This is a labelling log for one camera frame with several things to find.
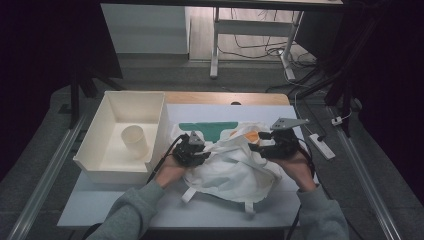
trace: gray sweatshirt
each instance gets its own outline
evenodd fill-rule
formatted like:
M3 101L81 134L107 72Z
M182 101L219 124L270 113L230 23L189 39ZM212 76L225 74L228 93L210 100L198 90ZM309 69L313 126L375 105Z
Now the gray sweatshirt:
M113 204L105 222L87 239L139 239L156 214L164 190L155 182L128 190ZM349 239L346 220L335 200L328 200L321 186L313 192L297 193L302 208L301 231L306 239Z

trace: cylindrical container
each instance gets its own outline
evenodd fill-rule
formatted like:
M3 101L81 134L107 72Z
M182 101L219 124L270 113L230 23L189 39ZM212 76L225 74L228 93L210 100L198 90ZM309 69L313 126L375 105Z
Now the cylindrical container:
M137 125L126 127L121 133L122 141L135 159L144 157L149 152L143 128Z

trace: green cloth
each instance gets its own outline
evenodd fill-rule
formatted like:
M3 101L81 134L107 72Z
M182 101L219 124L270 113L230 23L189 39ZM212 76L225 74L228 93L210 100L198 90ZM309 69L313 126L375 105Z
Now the green cloth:
M200 122L200 123L180 123L179 127L183 131L200 131L203 133L205 141L217 142L221 137L221 132L225 129L234 129L238 122Z

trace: white storage box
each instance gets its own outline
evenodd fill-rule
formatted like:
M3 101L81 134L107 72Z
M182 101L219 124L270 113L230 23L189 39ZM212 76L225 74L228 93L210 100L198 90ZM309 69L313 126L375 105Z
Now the white storage box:
M121 139L130 125L143 128L149 152L134 159ZM74 161L95 183L145 183L169 147L165 94L106 91Z

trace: person's right arm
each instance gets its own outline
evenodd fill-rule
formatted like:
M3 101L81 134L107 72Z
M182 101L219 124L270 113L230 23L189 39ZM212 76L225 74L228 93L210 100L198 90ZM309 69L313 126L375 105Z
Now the person's right arm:
M306 239L349 239L346 219L337 201L329 200L311 175L308 161L299 151L290 159L269 159L292 178L302 205L299 222Z

